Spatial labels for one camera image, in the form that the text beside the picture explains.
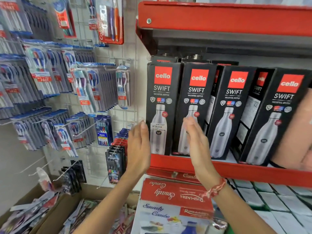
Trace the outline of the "brown cardboard box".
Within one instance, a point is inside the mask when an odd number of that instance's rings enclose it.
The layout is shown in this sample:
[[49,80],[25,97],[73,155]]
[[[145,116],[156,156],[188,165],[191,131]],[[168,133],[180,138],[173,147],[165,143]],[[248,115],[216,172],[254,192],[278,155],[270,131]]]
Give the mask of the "brown cardboard box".
[[[102,200],[113,189],[112,187],[100,187],[90,184],[82,184],[82,191],[74,194],[60,194],[56,204],[48,210],[46,215],[38,222],[38,224],[29,232],[29,234],[58,234],[61,231],[63,223],[69,215],[76,209],[81,199]],[[35,198],[39,198],[44,194],[41,186],[37,184],[14,205],[24,205],[31,203]],[[136,206],[139,199],[139,191],[132,191],[127,198],[126,203],[129,206]],[[10,208],[0,216],[0,228],[13,214]]]

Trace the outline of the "row of black bottle boxes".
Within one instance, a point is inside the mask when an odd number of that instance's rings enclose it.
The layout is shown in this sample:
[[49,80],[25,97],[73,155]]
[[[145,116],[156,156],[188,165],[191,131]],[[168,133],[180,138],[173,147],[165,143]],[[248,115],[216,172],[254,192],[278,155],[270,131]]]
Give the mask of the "row of black bottle boxes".
[[209,141],[210,155],[266,166],[312,81],[312,71],[240,66],[235,61],[152,55],[146,123],[152,154],[189,157],[184,118]]

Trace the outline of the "person's right forearm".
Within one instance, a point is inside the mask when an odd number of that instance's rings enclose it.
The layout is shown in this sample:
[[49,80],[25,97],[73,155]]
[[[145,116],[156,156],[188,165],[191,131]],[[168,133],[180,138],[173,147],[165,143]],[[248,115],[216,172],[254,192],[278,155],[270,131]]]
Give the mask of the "person's right forearm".
[[234,234],[277,234],[223,178],[207,191],[207,197],[216,202]]

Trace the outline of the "person's left forearm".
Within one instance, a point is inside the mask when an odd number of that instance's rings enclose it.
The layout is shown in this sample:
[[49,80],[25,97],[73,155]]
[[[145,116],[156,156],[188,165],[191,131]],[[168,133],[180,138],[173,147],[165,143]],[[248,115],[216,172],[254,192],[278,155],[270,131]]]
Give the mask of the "person's left forearm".
[[144,167],[128,167],[117,185],[76,228],[73,234],[108,234],[129,194],[146,172]]

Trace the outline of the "clear single toothbrush pack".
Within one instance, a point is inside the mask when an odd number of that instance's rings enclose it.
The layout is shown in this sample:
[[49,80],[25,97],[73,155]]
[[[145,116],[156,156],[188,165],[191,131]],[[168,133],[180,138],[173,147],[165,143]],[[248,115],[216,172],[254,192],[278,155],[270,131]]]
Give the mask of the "clear single toothbrush pack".
[[118,105],[123,110],[130,107],[130,68],[120,65],[116,68],[116,86]]

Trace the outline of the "person's right hand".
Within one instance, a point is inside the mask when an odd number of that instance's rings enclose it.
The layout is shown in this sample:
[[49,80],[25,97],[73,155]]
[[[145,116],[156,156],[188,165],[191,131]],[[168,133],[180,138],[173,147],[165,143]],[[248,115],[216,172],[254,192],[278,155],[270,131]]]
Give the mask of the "person's right hand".
[[221,177],[211,161],[209,142],[207,148],[204,146],[191,148],[189,146],[189,149],[195,175],[205,189],[210,190],[218,185]]

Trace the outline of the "row of black toothbrush packs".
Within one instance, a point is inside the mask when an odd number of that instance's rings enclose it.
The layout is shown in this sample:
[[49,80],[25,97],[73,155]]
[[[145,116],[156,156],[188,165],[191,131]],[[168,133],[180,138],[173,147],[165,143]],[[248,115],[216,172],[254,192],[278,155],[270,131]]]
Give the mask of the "row of black toothbrush packs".
[[108,179],[110,184],[117,184],[127,168],[128,138],[117,137],[105,152]]

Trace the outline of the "stack of white boxes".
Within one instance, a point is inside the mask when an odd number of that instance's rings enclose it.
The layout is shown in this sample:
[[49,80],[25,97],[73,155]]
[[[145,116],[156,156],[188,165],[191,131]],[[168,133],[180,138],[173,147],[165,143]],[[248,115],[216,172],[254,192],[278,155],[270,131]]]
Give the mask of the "stack of white boxes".
[[312,188],[230,178],[227,182],[277,234],[312,234]]

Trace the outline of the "pile of loose toothbrush packs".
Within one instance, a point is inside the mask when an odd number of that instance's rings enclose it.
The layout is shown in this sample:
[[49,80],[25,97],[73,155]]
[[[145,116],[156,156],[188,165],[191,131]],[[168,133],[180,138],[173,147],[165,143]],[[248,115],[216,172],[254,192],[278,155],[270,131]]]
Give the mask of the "pile of loose toothbrush packs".
[[[13,214],[0,228],[0,234],[29,234],[48,210],[56,204],[60,194],[66,193],[48,191],[31,203],[13,206],[10,209]],[[76,209],[63,223],[58,234],[72,234],[71,229],[82,223],[99,202],[100,200],[81,199]]]

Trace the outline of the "rows of hanging toothbrush packs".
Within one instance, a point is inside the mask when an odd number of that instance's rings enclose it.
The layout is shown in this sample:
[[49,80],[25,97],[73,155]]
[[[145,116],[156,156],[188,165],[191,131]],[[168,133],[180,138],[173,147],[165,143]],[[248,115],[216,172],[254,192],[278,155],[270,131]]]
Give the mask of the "rows of hanging toothbrush packs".
[[0,0],[0,109],[30,107],[62,93],[78,96],[83,112],[40,107],[9,118],[26,150],[46,144],[76,150],[95,139],[90,118],[117,105],[115,64],[97,63],[93,47],[49,41],[50,19],[44,8],[28,0]]

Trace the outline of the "red toothbrush pack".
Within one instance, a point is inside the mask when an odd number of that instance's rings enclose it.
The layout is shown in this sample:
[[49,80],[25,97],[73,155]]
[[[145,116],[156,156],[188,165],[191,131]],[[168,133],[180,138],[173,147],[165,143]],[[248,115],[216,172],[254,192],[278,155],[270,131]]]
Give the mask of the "red toothbrush pack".
[[95,0],[100,43],[124,44],[123,3],[124,0]]

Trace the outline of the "person's left hand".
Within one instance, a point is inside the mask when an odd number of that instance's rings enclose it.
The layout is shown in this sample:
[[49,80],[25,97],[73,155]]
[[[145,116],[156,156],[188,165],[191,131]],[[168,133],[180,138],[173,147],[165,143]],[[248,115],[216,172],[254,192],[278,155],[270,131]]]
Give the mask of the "person's left hand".
[[127,154],[127,173],[136,177],[142,177],[150,167],[150,142],[148,144],[128,144]]

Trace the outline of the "red metal shelf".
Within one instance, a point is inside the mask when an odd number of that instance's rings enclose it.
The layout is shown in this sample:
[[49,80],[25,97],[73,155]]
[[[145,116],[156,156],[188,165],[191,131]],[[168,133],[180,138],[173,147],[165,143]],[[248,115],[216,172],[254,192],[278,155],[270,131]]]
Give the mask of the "red metal shelf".
[[[213,165],[217,172],[225,178],[312,188],[312,172],[225,161],[213,161]],[[188,157],[152,154],[150,169],[195,174],[191,159]]]
[[142,1],[135,32],[152,55],[184,47],[312,58],[312,7]]

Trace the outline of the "red and white combo box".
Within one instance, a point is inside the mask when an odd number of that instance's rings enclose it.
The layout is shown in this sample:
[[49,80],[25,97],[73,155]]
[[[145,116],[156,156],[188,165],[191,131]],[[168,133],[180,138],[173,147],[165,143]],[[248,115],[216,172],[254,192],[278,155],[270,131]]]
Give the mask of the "red and white combo box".
[[131,234],[206,234],[214,208],[201,185],[146,178]]

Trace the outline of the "red cardboard box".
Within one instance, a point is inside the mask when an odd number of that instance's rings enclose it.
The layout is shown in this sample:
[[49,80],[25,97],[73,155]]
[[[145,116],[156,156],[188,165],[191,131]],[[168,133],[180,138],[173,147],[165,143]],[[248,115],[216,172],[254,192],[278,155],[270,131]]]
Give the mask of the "red cardboard box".
[[201,185],[195,174],[185,172],[170,172],[159,169],[148,169],[147,175],[151,177],[158,177],[166,180],[173,180],[177,182],[191,183]]

